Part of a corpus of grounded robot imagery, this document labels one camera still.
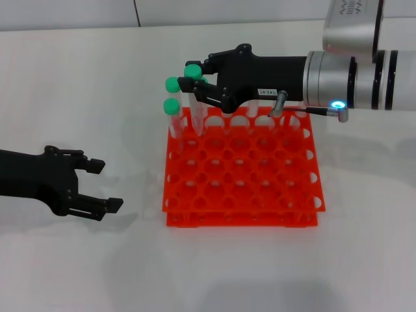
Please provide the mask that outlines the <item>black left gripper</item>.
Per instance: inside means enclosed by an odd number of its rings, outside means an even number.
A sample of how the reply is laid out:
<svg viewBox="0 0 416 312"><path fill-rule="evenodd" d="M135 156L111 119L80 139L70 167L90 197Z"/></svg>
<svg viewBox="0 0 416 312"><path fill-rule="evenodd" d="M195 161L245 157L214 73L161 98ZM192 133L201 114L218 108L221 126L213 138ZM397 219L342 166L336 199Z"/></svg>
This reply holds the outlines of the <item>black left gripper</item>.
<svg viewBox="0 0 416 312"><path fill-rule="evenodd" d="M123 205L121 198L77 195L76 170L100 174L105 161L89 159L82 150L46 146L39 155L0 149L0 196L29 198L46 204L57 216L101 221Z"/></svg>

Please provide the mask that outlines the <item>orange plastic test tube rack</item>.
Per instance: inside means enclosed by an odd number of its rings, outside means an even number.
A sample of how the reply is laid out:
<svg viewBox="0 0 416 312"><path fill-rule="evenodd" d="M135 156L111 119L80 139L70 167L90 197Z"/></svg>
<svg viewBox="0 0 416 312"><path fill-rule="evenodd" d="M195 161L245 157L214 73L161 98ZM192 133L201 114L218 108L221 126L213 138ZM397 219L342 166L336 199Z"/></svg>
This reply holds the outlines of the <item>orange plastic test tube rack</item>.
<svg viewBox="0 0 416 312"><path fill-rule="evenodd" d="M293 112L269 118L258 110L248 134L246 109L226 117L210 108L202 136L183 110L184 149L167 140L162 210L168 226L306 228L325 211L309 116L299 129Z"/></svg>

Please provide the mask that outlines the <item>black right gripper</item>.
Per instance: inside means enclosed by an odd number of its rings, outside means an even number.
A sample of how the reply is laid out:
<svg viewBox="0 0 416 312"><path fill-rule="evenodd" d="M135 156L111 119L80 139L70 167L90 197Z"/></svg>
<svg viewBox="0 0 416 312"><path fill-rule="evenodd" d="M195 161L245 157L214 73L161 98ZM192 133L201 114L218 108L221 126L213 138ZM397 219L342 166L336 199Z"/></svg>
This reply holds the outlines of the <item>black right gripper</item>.
<svg viewBox="0 0 416 312"><path fill-rule="evenodd" d="M287 93L288 101L303 100L305 57L260 57L252 53L250 44L241 44L211 53L203 62L187 61L185 66L190 64L198 65L202 76L217 73L217 83L179 77L181 91L225 113L233 113L253 99L274 99L280 91Z"/></svg>

